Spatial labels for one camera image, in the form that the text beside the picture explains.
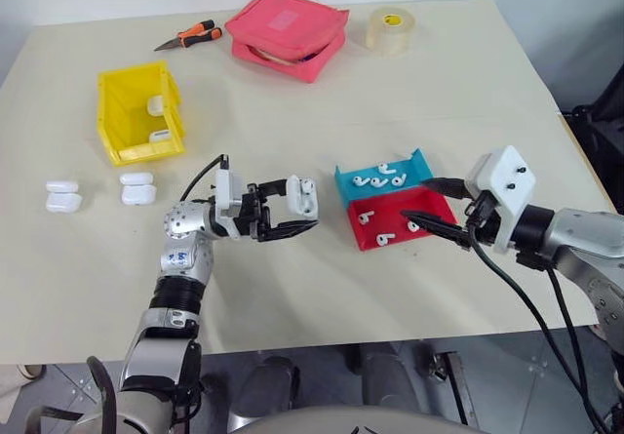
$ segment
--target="floor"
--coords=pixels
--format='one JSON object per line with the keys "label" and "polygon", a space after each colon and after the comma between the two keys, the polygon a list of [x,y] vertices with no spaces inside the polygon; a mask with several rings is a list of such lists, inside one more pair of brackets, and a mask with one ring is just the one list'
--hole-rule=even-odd
{"label": "floor", "polygon": [[[605,413],[616,400],[608,349],[587,329],[579,329],[578,333],[592,399],[598,411]],[[566,334],[555,331],[555,335],[564,354],[571,358]],[[459,353],[479,423],[486,432],[592,432],[579,397],[540,333],[440,338],[428,342],[437,351]],[[418,342],[392,344],[408,370],[421,409],[458,420],[449,383],[424,380],[416,373],[413,350]],[[335,346],[205,356],[202,374],[219,376],[226,380],[228,392],[236,393],[254,365],[270,355],[286,356],[300,368],[297,407],[362,404],[361,379],[346,369],[342,353]],[[117,380],[121,362],[105,363],[105,366],[113,380]],[[22,432],[24,418],[32,407],[48,404],[84,412],[92,409],[97,400],[98,390],[86,365],[49,365],[41,379],[23,388],[8,424],[0,424],[0,434]],[[200,413],[191,423],[191,432],[208,433],[207,423],[207,414]],[[42,432],[60,434],[67,429],[65,421],[46,419]]]}

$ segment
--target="red tray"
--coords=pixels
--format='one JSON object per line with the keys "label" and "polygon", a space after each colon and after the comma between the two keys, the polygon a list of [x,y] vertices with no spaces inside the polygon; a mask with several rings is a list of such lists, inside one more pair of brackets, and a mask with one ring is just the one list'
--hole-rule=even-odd
{"label": "red tray", "polygon": [[[439,216],[446,222],[457,224],[447,199],[425,187],[354,200],[349,204],[347,214],[360,250],[368,251],[380,247],[376,240],[377,234],[396,234],[395,238],[389,240],[388,245],[430,235],[424,230],[411,232],[408,229],[408,219],[401,215],[401,210],[427,212]],[[374,215],[369,216],[369,222],[360,224],[358,216],[370,211],[373,211]]]}

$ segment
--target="black chair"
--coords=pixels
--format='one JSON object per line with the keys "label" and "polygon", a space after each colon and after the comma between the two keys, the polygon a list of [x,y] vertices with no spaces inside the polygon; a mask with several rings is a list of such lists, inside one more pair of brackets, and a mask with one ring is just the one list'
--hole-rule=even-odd
{"label": "black chair", "polygon": [[624,215],[624,65],[593,104],[574,107],[566,120]]}

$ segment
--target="orange handle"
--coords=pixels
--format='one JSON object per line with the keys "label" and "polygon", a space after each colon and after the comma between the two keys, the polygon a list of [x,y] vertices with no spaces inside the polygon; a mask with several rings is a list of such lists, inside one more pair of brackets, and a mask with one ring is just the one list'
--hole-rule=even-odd
{"label": "orange handle", "polygon": [[214,27],[215,27],[215,22],[213,20],[198,22],[197,24],[195,24],[192,27],[189,27],[185,31],[179,32],[177,34],[177,37],[183,39],[185,37],[198,36],[202,32],[208,31],[209,29],[212,29]]}
{"label": "orange handle", "polygon": [[211,29],[209,31],[202,31],[197,36],[182,37],[180,39],[180,44],[184,48],[191,47],[193,44],[197,44],[198,42],[214,41],[215,39],[221,37],[222,34],[221,28],[216,27],[215,29]]}

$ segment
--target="yellow plastic bin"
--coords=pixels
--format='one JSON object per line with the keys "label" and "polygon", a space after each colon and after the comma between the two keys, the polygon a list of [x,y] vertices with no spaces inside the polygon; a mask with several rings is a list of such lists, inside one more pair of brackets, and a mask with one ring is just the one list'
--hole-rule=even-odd
{"label": "yellow plastic bin", "polygon": [[[163,60],[103,72],[98,89],[97,131],[115,166],[184,152],[179,90]],[[163,98],[163,115],[147,112],[147,102],[155,96]],[[167,139],[149,141],[151,134],[164,130],[169,131]]]}

